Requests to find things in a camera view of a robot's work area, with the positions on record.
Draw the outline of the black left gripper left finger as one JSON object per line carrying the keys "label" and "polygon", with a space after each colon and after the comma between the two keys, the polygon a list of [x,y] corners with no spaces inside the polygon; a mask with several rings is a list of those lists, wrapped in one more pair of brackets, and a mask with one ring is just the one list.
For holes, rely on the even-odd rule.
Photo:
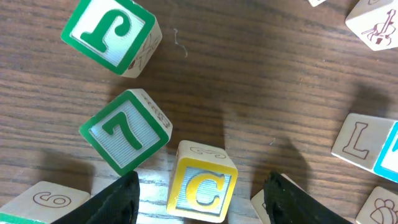
{"label": "black left gripper left finger", "polygon": [[140,186],[130,171],[53,224],[136,224]]}

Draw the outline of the blue L block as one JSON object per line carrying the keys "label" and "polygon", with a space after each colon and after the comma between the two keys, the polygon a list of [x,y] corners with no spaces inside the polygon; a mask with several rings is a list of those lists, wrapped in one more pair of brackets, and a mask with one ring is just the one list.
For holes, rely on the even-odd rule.
{"label": "blue L block", "polygon": [[331,154],[380,177],[397,182],[397,159],[392,167],[382,167],[383,150],[391,148],[397,134],[397,121],[350,113],[335,140]]}

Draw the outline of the yellow C block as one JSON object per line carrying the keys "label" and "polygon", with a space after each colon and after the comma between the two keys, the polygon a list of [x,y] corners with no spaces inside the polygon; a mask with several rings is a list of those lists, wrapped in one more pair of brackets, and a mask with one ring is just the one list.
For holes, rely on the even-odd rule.
{"label": "yellow C block", "polygon": [[238,169],[224,149],[180,141],[166,211],[179,217],[221,223],[237,178]]}

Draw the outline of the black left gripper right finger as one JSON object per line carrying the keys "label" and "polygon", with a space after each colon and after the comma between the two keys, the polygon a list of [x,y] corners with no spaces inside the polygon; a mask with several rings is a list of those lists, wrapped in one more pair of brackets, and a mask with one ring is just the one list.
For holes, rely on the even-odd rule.
{"label": "black left gripper right finger", "polygon": [[279,172],[269,173],[263,190],[272,224],[350,224]]}

